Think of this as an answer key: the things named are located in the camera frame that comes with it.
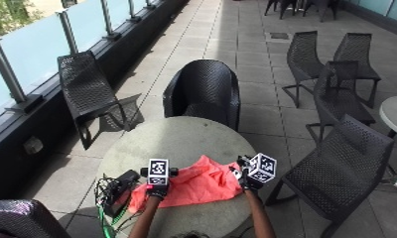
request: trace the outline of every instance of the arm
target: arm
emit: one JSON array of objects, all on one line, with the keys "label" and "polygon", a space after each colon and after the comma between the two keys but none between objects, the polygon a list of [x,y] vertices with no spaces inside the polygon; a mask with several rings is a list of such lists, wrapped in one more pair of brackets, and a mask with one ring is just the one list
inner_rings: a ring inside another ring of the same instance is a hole
[{"label": "arm", "polygon": [[277,238],[274,228],[260,199],[254,196],[249,189],[245,190],[245,194],[252,208],[256,237]]},{"label": "arm", "polygon": [[153,220],[153,216],[156,213],[156,209],[157,209],[160,200],[161,200],[161,198],[157,196],[151,196],[148,198],[144,211],[133,224],[128,238],[147,237],[149,225]]}]

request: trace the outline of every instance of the black device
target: black device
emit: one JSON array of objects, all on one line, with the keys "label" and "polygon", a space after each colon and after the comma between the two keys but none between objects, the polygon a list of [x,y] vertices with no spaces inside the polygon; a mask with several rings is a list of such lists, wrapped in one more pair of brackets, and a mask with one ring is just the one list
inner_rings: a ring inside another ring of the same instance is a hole
[{"label": "black device", "polygon": [[108,196],[104,198],[103,211],[109,217],[117,217],[121,209],[131,199],[131,191],[135,189],[140,174],[129,170],[117,179],[112,180],[107,187]]}]

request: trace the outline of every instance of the metal railing post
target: metal railing post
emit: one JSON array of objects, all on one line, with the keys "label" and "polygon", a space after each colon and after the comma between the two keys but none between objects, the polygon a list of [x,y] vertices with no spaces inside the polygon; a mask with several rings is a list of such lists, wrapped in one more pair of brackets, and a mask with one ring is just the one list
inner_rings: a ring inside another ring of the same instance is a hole
[{"label": "metal railing post", "polygon": [[105,31],[107,31],[107,39],[116,41],[120,38],[120,33],[116,33],[111,28],[111,21],[108,15],[108,8],[107,8],[107,1],[100,0],[102,2],[102,9],[103,9],[103,16],[104,16],[104,23],[105,23]]},{"label": "metal railing post", "polygon": [[145,0],[145,8],[153,10],[156,8],[156,5],[151,4],[149,0]]},{"label": "metal railing post", "polygon": [[67,10],[68,9],[64,9],[63,11],[58,11],[56,14],[58,14],[58,16],[62,20],[62,24],[63,24],[63,28],[64,28],[64,32],[66,32],[66,37],[67,37],[67,41],[68,41],[68,45],[70,45],[71,54],[76,54],[79,52],[79,49],[78,49],[78,43],[76,43],[75,35],[74,35],[74,32],[72,32],[71,24],[70,24]]},{"label": "metal railing post", "polygon": [[18,112],[18,113],[28,113],[36,105],[43,101],[43,95],[30,94],[26,95],[22,85],[19,84],[11,63],[7,60],[3,49],[0,47],[0,74],[4,80],[6,85],[8,86],[11,96],[16,102],[16,104],[6,108],[6,110]]},{"label": "metal railing post", "polygon": [[15,99],[16,103],[27,101],[27,96],[24,94],[22,85],[18,82],[15,72],[14,72],[11,64],[4,56],[2,47],[0,47],[0,74],[2,74],[6,84],[8,86],[12,98]]},{"label": "metal railing post", "polygon": [[128,0],[129,2],[129,15],[131,15],[131,19],[128,19],[131,22],[137,23],[139,21],[141,21],[141,18],[139,16],[135,16],[133,14],[133,2],[132,0]]}]

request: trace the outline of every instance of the balcony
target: balcony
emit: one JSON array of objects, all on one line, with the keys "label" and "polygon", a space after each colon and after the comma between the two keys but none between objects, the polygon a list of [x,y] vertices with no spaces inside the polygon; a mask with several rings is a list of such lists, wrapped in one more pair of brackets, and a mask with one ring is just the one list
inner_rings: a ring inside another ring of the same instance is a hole
[{"label": "balcony", "polygon": [[[304,125],[318,120],[312,95],[302,92],[297,109],[282,91],[284,85],[294,83],[286,64],[294,32],[318,31],[317,53],[322,62],[332,60],[345,33],[373,34],[370,60],[382,81],[376,106],[369,111],[377,119],[372,127],[383,134],[389,128],[378,109],[381,102],[397,95],[397,35],[345,11],[338,12],[337,21],[328,13],[324,23],[313,8],[305,17],[300,14],[293,17],[292,11],[286,11],[280,20],[280,12],[273,9],[264,15],[266,3],[264,0],[191,0],[133,67],[127,69],[115,90],[119,99],[139,95],[139,110],[147,123],[164,118],[163,90],[184,64],[197,59],[223,61],[240,79],[240,133],[256,151],[278,160],[281,176],[314,148]],[[289,38],[273,39],[270,33],[286,33]],[[370,87],[361,83],[357,88],[358,94],[366,97]],[[98,127],[99,120],[92,124],[94,132]],[[68,130],[48,155],[48,162],[23,192],[14,196],[39,199],[72,237],[102,237],[95,177],[105,151],[121,135],[123,132],[100,133],[86,151],[75,129]],[[397,137],[390,164],[397,168]],[[276,183],[272,181],[262,190],[262,199]],[[266,211],[280,238],[318,237],[328,224],[301,200],[269,207]],[[249,219],[233,235],[239,236],[250,224]],[[245,237],[254,237],[252,230]],[[397,190],[393,187],[377,187],[334,237],[397,237]]]}]

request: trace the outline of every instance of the floor drain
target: floor drain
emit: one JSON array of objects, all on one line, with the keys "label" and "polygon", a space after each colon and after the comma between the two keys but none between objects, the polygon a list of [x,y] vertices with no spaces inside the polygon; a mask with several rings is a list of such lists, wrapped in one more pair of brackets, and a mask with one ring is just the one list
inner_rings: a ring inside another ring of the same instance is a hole
[{"label": "floor drain", "polygon": [[270,33],[272,39],[282,39],[288,40],[289,39],[289,34],[286,33]]}]

